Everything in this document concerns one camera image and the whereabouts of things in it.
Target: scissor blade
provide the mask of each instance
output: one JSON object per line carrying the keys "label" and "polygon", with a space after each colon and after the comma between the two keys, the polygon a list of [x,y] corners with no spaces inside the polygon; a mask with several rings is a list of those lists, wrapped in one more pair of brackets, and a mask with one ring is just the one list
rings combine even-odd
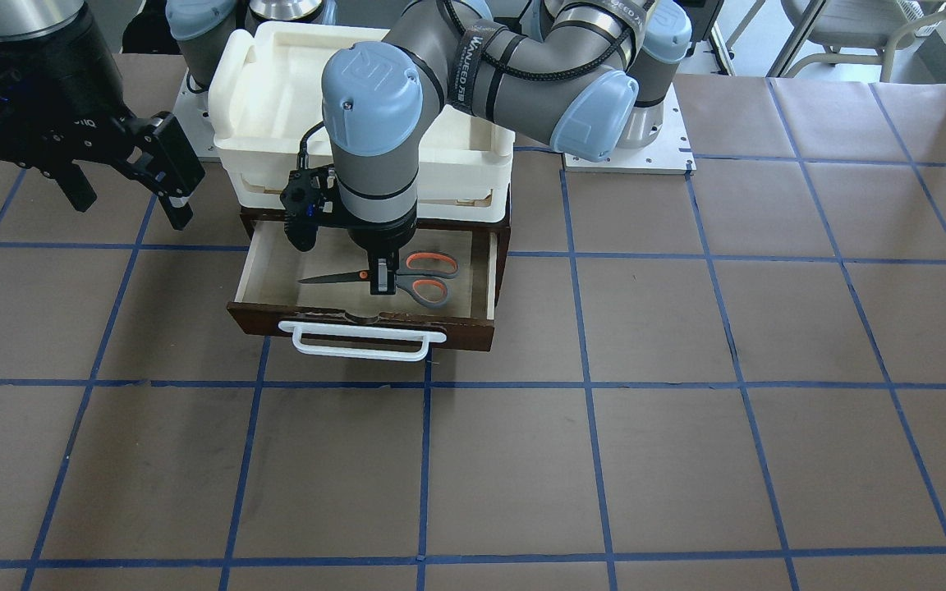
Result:
{"label": "scissor blade", "polygon": [[307,279],[301,279],[299,280],[299,283],[350,283],[354,281],[367,281],[367,272],[322,274],[322,276],[318,277],[308,277]]}

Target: scissors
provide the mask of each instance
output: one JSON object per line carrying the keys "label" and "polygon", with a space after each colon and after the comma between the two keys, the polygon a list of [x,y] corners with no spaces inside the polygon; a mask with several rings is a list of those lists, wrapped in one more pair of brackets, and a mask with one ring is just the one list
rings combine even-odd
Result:
{"label": "scissors", "polygon": [[[428,268],[434,262],[443,263],[448,270]],[[397,287],[409,293],[412,299],[427,308],[440,308],[450,298],[448,284],[444,279],[458,277],[458,261],[450,254],[432,250],[411,252],[401,261],[397,274]],[[301,284],[350,283],[370,281],[368,270],[353,273],[334,273],[325,276],[308,277],[300,280]]]}

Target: white drawer handle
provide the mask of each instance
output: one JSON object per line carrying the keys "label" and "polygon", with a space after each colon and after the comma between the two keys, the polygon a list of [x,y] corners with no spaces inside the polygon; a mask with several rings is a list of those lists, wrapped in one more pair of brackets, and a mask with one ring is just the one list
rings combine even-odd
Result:
{"label": "white drawer handle", "polygon": [[[279,330],[292,333],[294,348],[306,355],[325,355],[331,358],[353,358],[371,360],[423,360],[429,353],[430,343],[443,343],[447,334],[431,330],[402,330],[379,326],[352,326],[345,324],[318,324],[311,322],[282,321]],[[386,341],[416,341],[421,343],[418,351],[384,351],[379,349],[356,349],[352,347],[331,347],[327,345],[307,345],[301,341],[306,334],[320,337],[361,337],[361,339],[379,339]]]}

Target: wooden drawer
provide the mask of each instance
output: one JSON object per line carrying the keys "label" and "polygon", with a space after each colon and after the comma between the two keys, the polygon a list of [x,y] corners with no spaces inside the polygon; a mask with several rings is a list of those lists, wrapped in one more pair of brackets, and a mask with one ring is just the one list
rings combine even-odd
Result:
{"label": "wooden drawer", "polygon": [[[247,262],[228,310],[244,332],[292,337],[299,350],[316,355],[418,360],[431,344],[489,350],[498,233],[475,226],[423,228],[402,254],[413,250],[448,252],[462,266],[458,277],[447,280],[451,298],[443,308],[420,306],[404,291],[371,295],[365,283],[301,285],[303,277],[367,268],[367,255],[334,228],[320,228],[315,249],[299,252],[287,241],[282,222],[262,218],[253,221]],[[320,341],[353,341],[360,348],[316,344]],[[405,351],[395,351],[398,341],[408,345]]]}

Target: orange scissor handle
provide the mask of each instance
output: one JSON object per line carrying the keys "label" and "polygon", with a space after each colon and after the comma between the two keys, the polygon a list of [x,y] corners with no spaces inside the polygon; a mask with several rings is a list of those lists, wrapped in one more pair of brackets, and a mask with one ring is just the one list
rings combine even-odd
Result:
{"label": "orange scissor handle", "polygon": [[442,308],[451,296],[448,284],[436,277],[397,276],[397,287],[410,293],[411,298],[427,308]]}
{"label": "orange scissor handle", "polygon": [[450,254],[434,250],[418,250],[411,252],[404,258],[404,265],[397,270],[397,274],[405,276],[440,277],[440,279],[454,279],[458,277],[458,261]]}

